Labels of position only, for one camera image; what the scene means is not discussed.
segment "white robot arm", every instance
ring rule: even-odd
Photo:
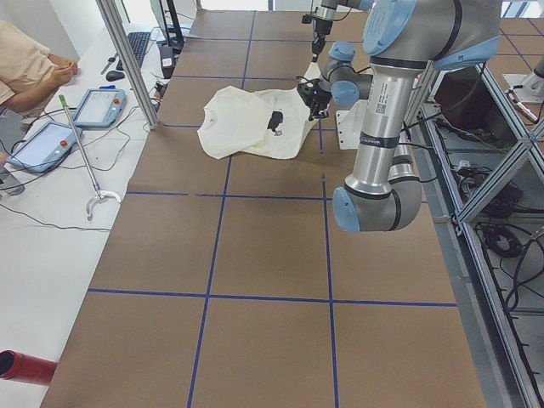
[[[330,32],[336,6],[368,9],[371,3],[323,0],[316,14],[305,16],[315,20],[314,60],[322,50],[324,32]],[[314,117],[326,116],[327,97],[343,106],[368,99],[354,171],[333,195],[340,228],[353,232],[399,230],[415,218],[422,199],[421,185],[413,172],[410,152],[399,145],[414,80],[430,60],[435,70],[442,71],[492,57],[499,43],[501,3],[378,0],[366,22],[363,42],[372,77],[356,74],[351,67],[353,44],[337,42],[319,80],[299,87]]]

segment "brown tiled floor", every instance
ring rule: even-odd
[[[43,408],[485,406],[427,206],[393,233],[334,224],[354,151],[332,119],[290,161],[201,150],[217,90],[305,72],[299,16],[198,14],[223,40],[188,39]]]

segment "person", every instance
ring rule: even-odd
[[[0,108],[38,117],[55,92],[78,73],[77,62],[0,20]]]

